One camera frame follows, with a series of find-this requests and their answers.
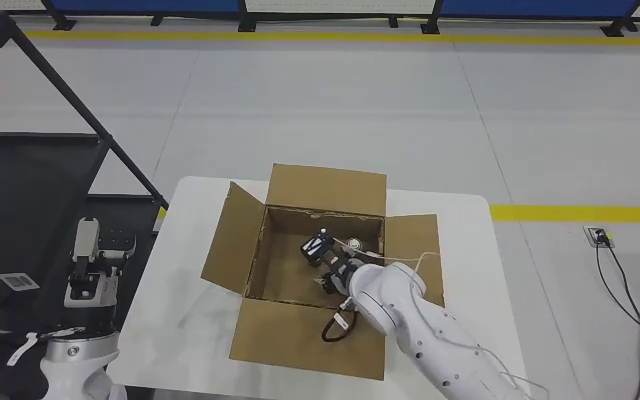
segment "blue wall panel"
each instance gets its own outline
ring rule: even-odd
[[[237,0],[53,0],[59,10],[236,12]]]
[[[632,0],[444,0],[443,14],[553,17],[621,16]]]

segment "white table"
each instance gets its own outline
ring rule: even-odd
[[[268,183],[236,181],[264,201]],[[283,400],[441,399],[387,339],[384,381],[228,358],[240,297],[200,279],[228,179],[186,177],[175,191],[109,365],[116,383]],[[513,374],[526,376],[487,202],[388,190],[387,215],[438,214],[447,308]]]

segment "wire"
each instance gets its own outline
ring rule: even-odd
[[[416,275],[418,275],[418,271],[420,270],[420,264],[422,263],[422,260],[423,260],[426,256],[439,256],[439,255],[440,255],[440,253],[435,253],[435,252],[432,252],[432,251],[425,251],[425,252],[424,252],[424,253],[422,253],[422,254],[420,255],[420,257],[418,257],[418,258],[395,258],[395,257],[383,257],[383,256],[378,255],[378,254],[375,254],[375,253],[367,253],[367,252],[364,252],[364,251],[361,251],[361,250],[358,250],[358,249],[351,248],[351,246],[347,245],[346,243],[341,242],[341,241],[340,241],[340,240],[338,240],[338,239],[335,239],[335,241],[336,241],[336,242],[338,242],[338,243],[340,243],[340,244],[341,244],[341,245],[343,245],[343,246],[350,247],[350,249],[351,249],[351,250],[353,250],[353,251],[355,251],[356,253],[360,253],[360,254],[363,254],[363,255],[365,255],[365,256],[369,256],[369,257],[372,257],[372,258],[377,258],[377,259],[381,259],[381,260],[394,260],[394,261],[417,261],[417,263],[416,263],[416,267],[413,269],[413,274],[411,275],[411,282],[409,283],[409,293],[410,293],[410,296],[411,296],[411,301],[413,302],[414,307],[415,307],[415,308],[416,308],[416,310],[418,311],[418,314],[420,315],[420,318],[422,318],[422,321],[423,321],[423,322],[424,322],[424,323],[429,327],[429,330],[430,330],[430,331],[431,331],[431,333],[435,336],[435,331],[434,331],[433,327],[431,326],[431,324],[429,324],[429,322],[427,321],[427,319],[425,318],[425,316],[424,316],[424,315],[422,315],[422,311],[420,311],[420,308],[418,307],[418,304],[416,303],[416,299],[415,299],[415,296],[414,296],[414,291],[413,291],[412,289],[413,289],[413,284],[417,282],[417,281],[416,281]],[[440,340],[442,340],[442,341],[445,341],[445,342],[447,342],[447,343],[449,343],[449,344],[452,344],[452,345],[454,345],[454,346],[464,347],[464,348],[468,348],[468,349],[471,349],[471,350],[477,350],[477,349],[480,349],[480,350],[484,351],[485,353],[489,353],[493,358],[495,358],[495,359],[496,359],[496,361],[498,361],[498,363],[500,364],[500,366],[502,367],[502,369],[504,369],[504,371],[505,371],[505,372],[502,372],[502,371],[501,371],[501,373],[502,373],[502,374],[504,374],[504,375],[506,375],[506,376],[508,376],[508,377],[509,377],[509,379],[510,379],[510,381],[511,381],[511,383],[513,384],[513,386],[514,386],[515,388],[517,388],[518,390],[522,391],[522,393],[524,393],[524,395],[525,395],[527,398],[531,399],[531,397],[530,397],[529,395],[527,395],[527,393],[524,391],[524,389],[522,389],[522,387],[521,387],[520,385],[518,385],[518,383],[514,380],[514,378],[517,378],[517,379],[521,379],[521,380],[527,381],[527,382],[529,382],[529,383],[531,383],[531,384],[533,384],[533,385],[535,385],[535,386],[538,386],[538,387],[540,387],[540,388],[544,389],[544,390],[545,390],[545,392],[547,393],[547,399],[549,399],[549,398],[550,398],[550,397],[549,397],[549,396],[550,396],[549,389],[547,389],[546,387],[544,387],[544,386],[542,386],[542,385],[540,385],[540,384],[538,384],[538,383],[530,382],[530,381],[528,381],[528,380],[526,380],[526,379],[524,379],[524,378],[520,378],[520,377],[518,377],[518,376],[516,376],[516,375],[511,374],[511,372],[509,371],[509,369],[507,368],[507,366],[505,365],[505,363],[504,363],[504,362],[500,359],[500,357],[498,357],[498,356],[497,356],[493,351],[491,351],[491,350],[489,350],[489,349],[487,349],[487,348],[485,348],[485,347],[482,347],[482,346],[480,346],[480,345],[478,345],[478,346],[468,346],[468,345],[466,345],[466,344],[452,342],[452,341],[450,341],[450,340],[448,340],[448,339],[446,339],[446,338],[443,338],[443,337],[440,337],[439,339],[440,339]]]
[[[629,302],[631,303],[631,307],[633,307],[633,311],[635,312],[637,319],[634,318],[631,315],[631,313],[629,313],[629,311],[627,311],[627,309],[622,306],[622,304],[620,304],[620,301],[618,301],[618,299],[613,294],[611,289],[609,289],[609,285],[607,285],[607,282],[604,279],[604,276],[602,275],[602,268],[600,267],[600,252],[599,252],[600,242],[597,241],[597,239],[596,239],[596,263],[598,264],[598,272],[600,273],[600,278],[602,279],[602,283],[604,284],[604,287],[607,288],[607,291],[609,292],[609,294],[613,298],[613,301],[616,302],[618,307],[620,307],[620,309],[622,311],[624,311],[624,313],[627,314],[629,316],[629,318],[631,318],[631,320],[633,322],[635,322],[637,325],[640,325],[640,312],[638,312],[638,307],[636,307],[636,303],[635,303],[635,301],[633,301],[633,297],[631,296],[631,292],[629,291],[629,284],[627,282],[627,274],[624,272],[624,268],[622,268],[622,265],[620,264],[620,261],[618,261],[618,257],[616,256],[616,253],[613,251],[613,248],[611,247],[611,244],[610,244],[609,239],[607,238],[606,234],[605,233],[602,233],[602,234],[605,235],[604,239],[603,239],[604,245],[611,252],[611,255],[613,256],[613,260],[616,262],[616,265],[618,266],[618,269],[620,270],[620,274],[622,274],[622,282],[624,283],[624,291],[627,294],[627,298],[629,299]],[[636,389],[636,394],[634,395],[633,398],[635,400],[640,400],[640,382],[638,382],[638,387]]]
[[[420,318],[422,319],[422,321],[425,323],[425,325],[427,325],[427,327],[429,327],[429,330],[431,331],[431,333],[432,333],[432,334],[433,334],[437,339],[439,339],[439,340],[442,340],[442,341],[444,341],[444,342],[446,342],[446,343],[449,343],[449,344],[452,344],[452,345],[454,345],[454,346],[459,346],[459,347],[466,348],[466,349],[470,349],[470,350],[478,350],[478,349],[480,349],[480,350],[484,351],[485,353],[488,353],[489,355],[491,355],[491,356],[492,356],[492,357],[493,357],[493,358],[494,358],[494,359],[495,359],[495,360],[500,364],[500,366],[502,367],[502,369],[504,369],[504,372],[503,372],[503,373],[504,373],[504,375],[506,375],[506,376],[508,376],[508,377],[509,377],[509,380],[511,381],[511,383],[513,384],[513,386],[514,386],[516,389],[520,390],[522,393],[524,393],[524,395],[525,395],[527,398],[531,399],[531,397],[526,393],[526,391],[525,391],[525,390],[524,390],[520,385],[518,385],[518,383],[515,381],[515,379],[514,379],[514,378],[515,378],[516,376],[515,376],[515,375],[513,375],[513,374],[509,371],[509,369],[507,368],[507,366],[505,365],[505,363],[504,363],[504,362],[500,359],[500,357],[498,357],[498,356],[497,356],[493,351],[491,351],[491,350],[489,350],[489,349],[487,349],[487,348],[485,348],[485,347],[482,347],[482,346],[480,346],[480,345],[478,345],[478,346],[469,346],[469,345],[466,345],[466,344],[453,342],[453,341],[448,340],[448,339],[446,339],[446,338],[444,338],[444,337],[438,337],[438,336],[435,334],[435,330],[433,329],[433,327],[431,326],[431,324],[429,324],[429,321],[427,321],[427,318],[422,314],[422,311],[420,310],[420,307],[418,307],[418,303],[416,302],[416,299],[415,299],[415,292],[413,291],[413,287],[414,287],[413,285],[414,285],[414,283],[416,283],[415,278],[416,278],[416,275],[418,274],[418,271],[420,270],[420,264],[422,263],[422,259],[423,259],[425,256],[427,256],[427,255],[431,255],[431,254],[433,254],[433,253],[431,253],[431,252],[424,252],[424,253],[422,253],[422,255],[420,256],[420,258],[418,259],[418,263],[416,264],[416,267],[413,269],[413,274],[411,275],[411,282],[409,283],[409,295],[410,295],[410,297],[411,297],[411,301],[413,302],[413,306],[416,308],[416,311],[418,311],[418,315],[420,315]],[[547,393],[549,393],[549,390],[548,390],[546,387],[544,387],[544,386],[542,386],[542,385],[540,385],[540,384],[538,384],[538,383],[535,383],[535,385],[536,385],[536,386],[539,386],[539,387],[541,387],[541,388],[543,388]]]
[[[508,375],[508,376],[510,376],[511,378],[520,379],[521,381],[525,381],[525,382],[527,382],[527,383],[529,383],[529,384],[531,384],[531,385],[533,385],[533,386],[537,386],[537,387],[539,387],[540,389],[544,390],[544,391],[545,391],[545,393],[547,394],[547,396],[546,396],[546,397],[547,397],[547,400],[551,399],[551,392],[549,392],[549,389],[547,389],[546,387],[544,387],[544,386],[542,386],[542,385],[540,385],[540,384],[538,384],[538,383],[532,382],[532,381],[530,381],[530,380],[528,380],[528,379],[525,379],[525,378],[523,378],[523,377],[521,377],[521,376],[518,376],[518,375],[508,374],[508,373],[503,372],[503,371],[500,371],[500,373],[501,373],[501,374],[503,374],[503,375]]]
[[[327,334],[329,333],[329,329],[331,329],[333,324],[336,323],[336,319],[335,318],[331,318],[331,320],[329,322],[327,322],[327,325],[322,330],[322,335],[321,335],[322,340],[324,340],[327,343],[333,343],[333,342],[341,341],[342,339],[344,339],[347,336],[349,336],[349,334],[351,333],[353,328],[356,326],[356,322],[358,322],[358,313],[356,311],[353,311],[353,319],[351,320],[351,324],[349,324],[349,327],[340,336],[336,336],[336,337],[330,338],[330,337],[327,337]]]
[[[434,253],[432,251],[425,251],[424,253],[422,253],[420,255],[419,258],[383,257],[383,256],[381,256],[379,254],[376,254],[376,253],[371,253],[371,252],[366,252],[366,251],[354,249],[353,247],[349,246],[348,244],[346,244],[344,242],[341,242],[338,239],[334,238],[334,240],[336,242],[340,243],[341,245],[348,247],[350,250],[355,251],[356,253],[360,253],[362,255],[365,255],[365,256],[368,256],[368,257],[371,257],[371,258],[377,258],[379,260],[394,260],[394,261],[417,261],[418,262],[418,266],[420,266],[420,262],[422,261],[422,259],[424,258],[425,255],[432,255],[432,256],[439,256],[440,255],[440,253]]]
[[[618,261],[618,257],[616,257],[616,253],[613,251],[613,248],[611,247],[611,245],[607,245],[607,247],[609,248],[609,252],[611,252],[613,259],[616,262],[616,265],[618,266],[620,273],[622,274],[622,281],[624,282],[624,291],[627,293],[627,298],[629,298],[631,307],[633,307],[633,310],[636,312],[636,317],[638,317],[638,320],[640,320],[640,311],[638,311],[638,307],[636,307],[636,303],[635,301],[633,301],[633,297],[631,296],[631,292],[629,291],[629,282],[627,282],[627,274],[625,274],[624,269],[622,268],[622,265],[620,265],[620,261]]]
[[[615,258],[615,253],[613,253],[613,249],[611,249],[610,246],[607,246],[607,247],[609,247],[609,250],[612,250],[612,254],[614,254],[614,259],[616,260],[616,264],[618,264],[618,268],[620,268],[620,271],[622,272],[622,279],[623,279],[623,282],[624,282],[625,289],[627,291],[627,296],[629,297],[629,300],[631,301],[631,304],[633,305],[635,311],[637,312],[638,310],[635,308],[635,303],[633,302],[633,299],[631,298],[631,294],[629,294],[629,287],[627,286],[627,276],[624,273],[624,270],[622,269],[622,266],[620,266],[620,263],[618,262],[618,259]],[[629,313],[629,311],[627,311],[627,309],[622,304],[620,304],[620,301],[618,300],[616,295],[613,294],[613,292],[609,288],[609,285],[607,284],[607,281],[604,279],[604,275],[602,274],[602,267],[600,266],[600,251],[599,250],[600,250],[600,243],[596,243],[596,263],[598,264],[598,272],[600,273],[600,279],[602,279],[602,283],[604,284],[604,287],[607,289],[607,292],[609,292],[609,294],[611,295],[611,298],[613,299],[613,301],[616,302],[618,307],[620,307],[620,309],[622,311],[624,311],[624,313],[627,314],[629,316],[629,318],[631,318],[631,320],[633,322],[635,322],[636,324],[640,325],[640,316],[638,316],[638,319],[634,318],[633,315],[631,315],[631,313]]]

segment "box flap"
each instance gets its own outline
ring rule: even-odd
[[[245,298],[229,358],[383,380],[384,336],[361,318],[344,340],[325,343],[320,334],[333,314],[328,309]],[[350,321],[351,316],[345,314],[345,319]],[[329,332],[338,334],[333,328]]]
[[[387,217],[384,227],[385,257],[418,258],[425,251],[440,253],[437,215]],[[405,262],[411,268],[416,262]],[[425,299],[444,307],[444,289],[440,256],[425,256],[418,275],[427,285]]]
[[[267,204],[384,216],[387,176],[299,165],[274,164]]]
[[[264,204],[231,182],[200,277],[242,294],[263,216]]]

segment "black cable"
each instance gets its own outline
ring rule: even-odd
[[[347,336],[349,336],[349,334],[351,333],[351,331],[353,330],[353,328],[356,326],[356,322],[358,321],[358,313],[356,311],[353,312],[353,319],[351,320],[351,324],[349,325],[349,327],[347,328],[346,331],[344,331],[344,333],[340,336],[336,336],[336,337],[327,337],[327,333],[329,333],[329,329],[331,329],[331,327],[333,326],[333,324],[336,323],[335,318],[331,318],[331,321],[327,322],[327,325],[324,327],[324,329],[322,330],[322,340],[324,340],[327,343],[333,343],[333,342],[339,342],[342,339],[346,338]]]
[[[596,238],[596,261],[598,263],[598,272],[600,272],[600,278],[602,279],[602,283],[604,283],[604,286],[607,288],[607,291],[609,292],[613,300],[616,302],[616,304],[622,309],[622,311],[624,311],[624,313],[627,314],[629,318],[633,320],[633,322],[640,325],[640,312],[638,312],[638,307],[636,307],[636,303],[633,301],[633,297],[631,297],[631,292],[629,291],[629,285],[627,282],[627,274],[624,272],[624,269],[622,268],[620,261],[618,261],[618,257],[616,257],[616,253],[613,251],[613,248],[611,248],[611,243],[609,242],[609,238],[606,236],[606,233],[604,233],[604,231],[600,231],[598,235],[601,235],[601,236],[598,236]],[[607,248],[611,252],[611,255],[613,256],[613,259],[615,260],[616,265],[618,266],[618,269],[622,274],[622,281],[624,282],[624,290],[627,293],[627,298],[629,299],[629,302],[631,303],[631,306],[633,307],[633,310],[635,311],[638,319],[633,318],[633,316],[629,313],[629,311],[627,311],[627,309],[624,308],[622,304],[620,304],[616,296],[613,295],[613,292],[611,292],[611,289],[609,289],[609,286],[607,285],[607,282],[605,281],[604,276],[602,275],[602,269],[600,268],[600,253],[598,251],[600,249],[600,243],[604,243],[604,245],[607,246]],[[633,398],[634,400],[640,400],[640,382],[638,382],[638,388],[636,389],[636,394]]]
[[[613,259],[615,260],[616,265],[618,266],[618,269],[622,274],[622,281],[624,282],[624,291],[627,293],[627,298],[631,303],[631,307],[633,307],[633,310],[636,312],[636,317],[638,317],[638,320],[640,321],[640,311],[638,311],[638,307],[636,307],[636,303],[635,301],[633,301],[633,297],[631,297],[631,292],[629,291],[629,283],[627,282],[627,274],[625,274],[624,269],[622,268],[622,265],[620,265],[620,261],[618,261],[618,257],[616,257],[616,253],[613,251],[613,248],[608,244],[607,244],[607,247],[609,248],[609,251],[613,256]]]
[[[633,320],[633,322],[635,322],[636,324],[640,325],[640,317],[638,319],[634,318],[629,311],[627,311],[626,308],[624,308],[624,306],[622,304],[620,304],[620,302],[618,301],[618,298],[613,294],[613,292],[611,291],[611,289],[609,288],[609,285],[607,285],[607,281],[604,279],[604,275],[602,274],[602,268],[600,267],[600,243],[596,243],[596,262],[598,264],[598,272],[600,273],[600,279],[602,279],[602,283],[604,283],[604,287],[607,288],[607,291],[609,292],[609,294],[611,295],[611,298],[613,298],[613,301],[616,302],[616,304],[618,305],[618,307],[620,307],[620,309],[622,311],[624,311],[625,314],[627,314],[629,316],[629,318],[631,318]],[[622,276],[625,282],[625,288],[627,288],[627,278],[626,275],[624,274],[624,270],[622,269],[622,267],[620,267],[620,270],[623,271],[622,272]]]

